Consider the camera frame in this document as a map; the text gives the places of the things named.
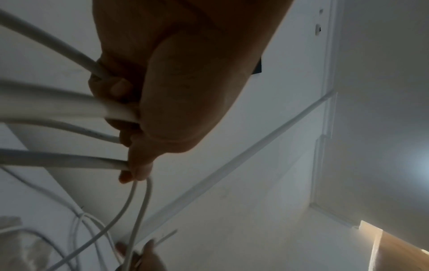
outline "black object on wall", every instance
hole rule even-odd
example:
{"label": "black object on wall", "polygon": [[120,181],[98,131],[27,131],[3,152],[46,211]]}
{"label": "black object on wall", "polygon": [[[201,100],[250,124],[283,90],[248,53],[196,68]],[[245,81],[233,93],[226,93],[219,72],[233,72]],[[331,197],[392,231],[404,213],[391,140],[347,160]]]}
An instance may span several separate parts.
{"label": "black object on wall", "polygon": [[252,74],[261,73],[262,72],[262,60],[259,59],[258,64],[256,65],[255,69],[253,70]]}

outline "human hand holding cables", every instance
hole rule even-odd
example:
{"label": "human hand holding cables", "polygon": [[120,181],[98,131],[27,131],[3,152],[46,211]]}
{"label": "human hand holding cables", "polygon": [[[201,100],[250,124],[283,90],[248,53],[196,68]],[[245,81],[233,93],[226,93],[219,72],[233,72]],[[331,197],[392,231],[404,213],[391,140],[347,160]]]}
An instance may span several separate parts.
{"label": "human hand holding cables", "polygon": [[92,76],[97,97],[136,107],[140,124],[109,121],[143,180],[165,153],[192,149],[226,114],[292,0],[94,0],[102,55],[117,77]]}

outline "white surface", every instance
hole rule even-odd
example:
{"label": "white surface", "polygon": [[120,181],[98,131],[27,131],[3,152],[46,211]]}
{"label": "white surface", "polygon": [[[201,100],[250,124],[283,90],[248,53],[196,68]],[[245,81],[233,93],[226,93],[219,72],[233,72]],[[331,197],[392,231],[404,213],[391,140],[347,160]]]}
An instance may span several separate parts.
{"label": "white surface", "polygon": [[[329,0],[296,0],[262,59],[262,74],[248,82],[226,118],[186,154],[165,155],[154,168],[150,216],[257,140],[297,115],[321,96],[324,75]],[[6,0],[1,8],[59,37],[92,58],[100,54],[90,1]],[[322,32],[315,36],[315,25]],[[2,76],[31,83],[89,93],[89,74],[57,54],[27,39],[0,29],[4,52]],[[101,132],[116,133],[103,121],[73,121]],[[13,126],[32,150],[125,159],[126,149],[50,129]],[[85,210],[104,222],[120,209],[129,186],[120,185],[116,171],[51,170],[55,179]],[[144,186],[137,194],[143,195]],[[114,238],[131,230],[138,212],[138,197],[115,227]]]}
{"label": "white surface", "polygon": [[373,243],[309,208],[293,237],[278,251],[271,271],[367,271]]}
{"label": "white surface", "polygon": [[318,204],[429,249],[429,2],[348,0]]}
{"label": "white surface", "polygon": [[[25,150],[19,140],[3,124],[0,125],[0,147]],[[45,169],[26,167],[14,167],[13,169],[29,182],[49,189],[79,210],[79,206]],[[75,215],[66,207],[25,186],[3,170],[0,170],[0,216],[21,217],[23,226],[39,230],[67,254],[71,252],[70,232],[77,221]],[[94,232],[98,232],[96,226],[93,226],[93,229]],[[90,237],[86,227],[81,226],[78,234],[78,245],[83,245]],[[106,266],[109,270],[114,270],[118,263],[108,241],[102,237],[99,244]],[[101,270],[94,246],[85,250],[80,259],[82,271]],[[58,260],[60,260],[59,256],[55,255],[51,257],[50,264]],[[64,266],[59,270],[68,270],[68,268]]]}
{"label": "white surface", "polygon": [[266,270],[309,205],[315,141],[297,139],[303,124],[155,232],[159,239],[178,230],[157,248],[169,270]]}

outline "hand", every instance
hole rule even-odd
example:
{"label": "hand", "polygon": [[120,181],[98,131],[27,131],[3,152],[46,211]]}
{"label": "hand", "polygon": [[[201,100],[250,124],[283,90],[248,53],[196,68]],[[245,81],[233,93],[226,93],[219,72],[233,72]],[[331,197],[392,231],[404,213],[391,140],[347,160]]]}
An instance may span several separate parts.
{"label": "hand", "polygon": [[[154,253],[154,241],[150,240],[144,245],[142,254],[139,255],[137,252],[133,252],[131,260],[131,269],[129,271],[167,271],[161,259]],[[116,244],[116,250],[125,256],[127,246],[124,243]],[[118,267],[116,271],[121,270],[122,266]]]}
{"label": "hand", "polygon": [[93,0],[95,96],[137,106],[140,125],[109,121],[129,147],[122,183],[148,177],[164,153],[192,149],[247,82],[292,0]]}

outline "white ceiling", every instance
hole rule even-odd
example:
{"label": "white ceiling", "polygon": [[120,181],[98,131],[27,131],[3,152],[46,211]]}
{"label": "white ceiling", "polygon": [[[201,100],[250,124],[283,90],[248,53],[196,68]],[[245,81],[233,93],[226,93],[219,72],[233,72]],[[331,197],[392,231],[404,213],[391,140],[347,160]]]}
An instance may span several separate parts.
{"label": "white ceiling", "polygon": [[[89,0],[4,0],[0,4],[93,59],[100,54]],[[155,163],[155,187],[146,217],[207,177],[253,143],[297,115],[321,96],[327,43],[329,0],[296,0],[254,75],[224,120],[194,150],[169,154]],[[315,25],[322,32],[315,36]],[[40,45],[0,28],[2,77],[89,93],[89,73]],[[70,120],[117,134],[103,120]],[[90,138],[45,128],[13,125],[31,150],[126,159],[126,149]],[[128,196],[117,172],[51,169],[50,173],[84,210],[110,221]],[[115,238],[130,232],[144,194],[140,185],[130,210],[113,229]]]}
{"label": "white ceiling", "polygon": [[317,202],[429,249],[429,2],[346,0]]}

